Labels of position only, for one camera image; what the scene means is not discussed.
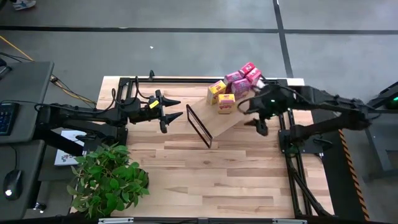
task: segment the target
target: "gray floor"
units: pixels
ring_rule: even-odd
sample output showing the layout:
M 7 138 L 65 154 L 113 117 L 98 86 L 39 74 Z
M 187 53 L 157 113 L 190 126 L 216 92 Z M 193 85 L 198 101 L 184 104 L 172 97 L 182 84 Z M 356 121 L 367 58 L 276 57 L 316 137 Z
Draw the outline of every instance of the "gray floor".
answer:
M 398 29 L 395 0 L 279 0 L 285 29 Z M 251 28 L 276 29 L 272 0 L 38 0 L 37 7 L 14 12 L 7 5 L 0 25 Z M 55 62 L 54 74 L 93 100 L 107 75 L 222 76 L 248 61 L 266 77 L 286 77 L 278 34 L 160 32 L 0 31 L 35 60 Z M 368 101 L 397 81 L 398 35 L 286 35 L 294 77 L 306 84 Z M 2 52 L 18 52 L 0 41 Z M 84 106 L 50 86 L 47 103 Z M 364 133 L 345 132 L 359 176 L 376 170 Z M 46 169 L 54 155 L 47 155 Z M 43 178 L 51 171 L 43 171 Z M 398 221 L 398 180 L 361 181 L 371 220 Z M 45 185 L 43 215 L 64 215 L 70 197 L 65 183 Z M 27 217 L 41 216 L 28 212 Z

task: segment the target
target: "shoe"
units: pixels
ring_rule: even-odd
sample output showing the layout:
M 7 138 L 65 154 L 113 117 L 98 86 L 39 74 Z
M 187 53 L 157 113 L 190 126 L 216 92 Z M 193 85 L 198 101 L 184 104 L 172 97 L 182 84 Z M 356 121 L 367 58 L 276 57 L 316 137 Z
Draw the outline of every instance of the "shoe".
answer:
M 28 9 L 35 5 L 36 5 L 36 1 L 32 1 L 32 0 L 17 0 L 16 2 L 12 3 L 12 6 L 14 6 L 14 9 L 17 11 L 21 10 L 21 9 Z

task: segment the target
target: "wooden tabletop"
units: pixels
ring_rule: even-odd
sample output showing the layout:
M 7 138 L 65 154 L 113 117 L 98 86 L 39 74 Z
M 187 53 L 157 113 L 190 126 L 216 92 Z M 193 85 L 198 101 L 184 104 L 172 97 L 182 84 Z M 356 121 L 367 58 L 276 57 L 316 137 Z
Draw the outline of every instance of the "wooden tabletop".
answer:
M 119 77 L 104 77 L 98 108 L 111 102 L 111 89 Z M 162 134 L 159 122 L 128 124 L 127 147 L 132 161 L 149 173 L 149 192 L 136 208 L 112 216 L 123 217 L 240 217 L 292 218 L 292 199 L 284 156 L 280 153 L 277 118 L 267 122 L 269 135 L 257 134 L 244 120 L 213 140 L 208 149 L 187 121 L 186 104 L 207 94 L 197 83 L 140 83 L 143 95 L 162 94 L 181 104 L 166 113 L 184 114 Z M 294 111 L 297 124 L 312 123 L 309 111 Z M 328 184 L 321 160 L 303 155 L 307 184 L 324 208 L 333 213 Z M 300 208 L 304 211 L 301 190 Z

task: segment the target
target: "small carton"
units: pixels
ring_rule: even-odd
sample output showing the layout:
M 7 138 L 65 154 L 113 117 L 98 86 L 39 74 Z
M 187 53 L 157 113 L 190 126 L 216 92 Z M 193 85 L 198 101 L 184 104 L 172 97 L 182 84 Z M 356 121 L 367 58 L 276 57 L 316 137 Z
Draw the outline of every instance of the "small carton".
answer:
M 230 114 L 234 112 L 235 107 L 235 96 L 233 94 L 220 94 L 218 95 L 218 113 L 219 114 Z
M 222 80 L 209 86 L 209 89 L 207 91 L 207 102 L 209 102 L 210 105 L 217 103 L 217 99 L 218 99 L 217 96 L 219 94 L 224 94 L 225 89 L 226 89 L 226 85 L 223 83 Z
M 251 62 L 248 62 L 241 69 L 239 69 L 239 73 L 242 74 L 243 77 L 245 77 L 254 68 L 255 68 L 254 64 Z
M 235 95 L 235 100 L 245 97 L 251 89 L 250 82 L 243 78 L 241 80 L 232 82 L 232 93 Z
M 256 85 L 260 77 L 261 77 L 261 70 L 258 68 L 254 68 L 246 75 L 245 78 L 250 82 L 251 85 Z
M 231 84 L 232 84 L 232 82 L 237 81 L 237 80 L 241 80 L 242 78 L 243 77 L 242 77 L 242 75 L 239 72 L 234 72 L 234 73 L 226 75 L 224 77 L 224 83 L 226 85 L 225 93 L 227 93 L 227 94 L 231 93 Z

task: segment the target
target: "computer mouse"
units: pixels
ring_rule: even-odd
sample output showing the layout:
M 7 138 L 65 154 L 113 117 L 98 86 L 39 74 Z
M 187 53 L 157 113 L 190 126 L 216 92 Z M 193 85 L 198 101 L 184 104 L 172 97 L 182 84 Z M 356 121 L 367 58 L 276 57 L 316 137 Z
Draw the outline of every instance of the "computer mouse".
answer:
M 22 193 L 22 171 L 14 169 L 4 178 L 3 194 L 7 200 L 17 200 Z

